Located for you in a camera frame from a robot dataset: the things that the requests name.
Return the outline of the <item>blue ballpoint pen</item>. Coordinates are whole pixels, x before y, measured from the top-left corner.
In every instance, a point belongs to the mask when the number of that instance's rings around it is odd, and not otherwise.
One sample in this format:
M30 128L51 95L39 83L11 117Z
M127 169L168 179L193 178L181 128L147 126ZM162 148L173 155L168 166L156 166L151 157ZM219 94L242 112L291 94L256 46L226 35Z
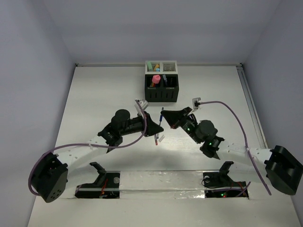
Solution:
M161 122L163 119L162 113L160 112L159 126L161 126Z

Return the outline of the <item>purple ink pen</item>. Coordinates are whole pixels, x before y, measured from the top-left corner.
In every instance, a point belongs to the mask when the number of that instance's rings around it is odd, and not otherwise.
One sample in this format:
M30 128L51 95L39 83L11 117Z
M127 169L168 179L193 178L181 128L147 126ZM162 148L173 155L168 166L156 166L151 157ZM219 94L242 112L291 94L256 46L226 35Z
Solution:
M164 80L164 86L167 87L168 86L168 81L167 81L167 77L165 74L162 75L163 80Z

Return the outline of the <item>orange highlighter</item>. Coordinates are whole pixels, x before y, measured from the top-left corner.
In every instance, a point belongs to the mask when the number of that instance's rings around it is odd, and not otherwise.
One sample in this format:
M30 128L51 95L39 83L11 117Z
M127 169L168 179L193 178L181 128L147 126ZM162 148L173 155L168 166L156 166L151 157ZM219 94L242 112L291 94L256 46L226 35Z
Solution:
M156 69L159 69L159 68L160 68L160 66L159 66L158 64L156 64L156 65L154 66L153 70L156 71Z

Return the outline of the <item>green highlighter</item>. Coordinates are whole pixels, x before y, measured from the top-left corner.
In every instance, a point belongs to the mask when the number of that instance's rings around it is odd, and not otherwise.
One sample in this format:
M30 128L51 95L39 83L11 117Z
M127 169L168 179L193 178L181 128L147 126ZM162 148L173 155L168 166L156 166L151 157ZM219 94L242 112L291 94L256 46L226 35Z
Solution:
M147 69L148 71L153 71L153 67L150 61L147 62Z

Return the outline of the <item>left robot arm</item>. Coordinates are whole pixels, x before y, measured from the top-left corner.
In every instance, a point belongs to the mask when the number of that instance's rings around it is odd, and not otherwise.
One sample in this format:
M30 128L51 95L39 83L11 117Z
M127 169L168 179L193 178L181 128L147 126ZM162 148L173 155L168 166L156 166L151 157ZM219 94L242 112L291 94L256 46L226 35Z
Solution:
M136 139L123 145L123 136L139 132L139 138L142 139L163 131L146 111L139 111L137 117L131 118L128 110L120 109L91 141L61 145L45 152L30 172L28 188L33 195L40 196L46 203L50 203L62 195L68 175L79 166L97 156L132 146L139 141Z

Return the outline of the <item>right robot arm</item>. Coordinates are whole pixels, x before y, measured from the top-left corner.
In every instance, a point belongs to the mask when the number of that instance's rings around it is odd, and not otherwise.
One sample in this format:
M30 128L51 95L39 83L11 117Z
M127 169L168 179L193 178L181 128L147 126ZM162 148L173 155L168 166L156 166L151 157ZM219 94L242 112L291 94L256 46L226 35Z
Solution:
M295 195L303 175L303 165L284 147L249 148L217 136L210 120L197 121L192 109L161 112L170 128L181 128L208 158L223 161L221 168L204 173L208 189L231 187L237 182L261 182L286 195Z

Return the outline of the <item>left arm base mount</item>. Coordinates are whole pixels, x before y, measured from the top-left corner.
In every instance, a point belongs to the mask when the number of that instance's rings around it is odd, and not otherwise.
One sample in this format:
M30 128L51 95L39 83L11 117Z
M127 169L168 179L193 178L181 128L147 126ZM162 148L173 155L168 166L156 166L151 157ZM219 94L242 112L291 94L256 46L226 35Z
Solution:
M98 176L92 183L78 185L75 191L77 199L119 199L120 172L107 172L99 163L90 165L97 170Z

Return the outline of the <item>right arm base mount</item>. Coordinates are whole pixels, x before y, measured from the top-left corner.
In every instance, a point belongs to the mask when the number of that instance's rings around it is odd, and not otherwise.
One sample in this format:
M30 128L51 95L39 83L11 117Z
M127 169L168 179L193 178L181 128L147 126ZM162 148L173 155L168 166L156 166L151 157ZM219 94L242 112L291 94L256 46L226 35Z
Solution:
M249 198L246 182L236 182L228 176L233 164L226 161L217 172L203 172L201 184L206 198Z

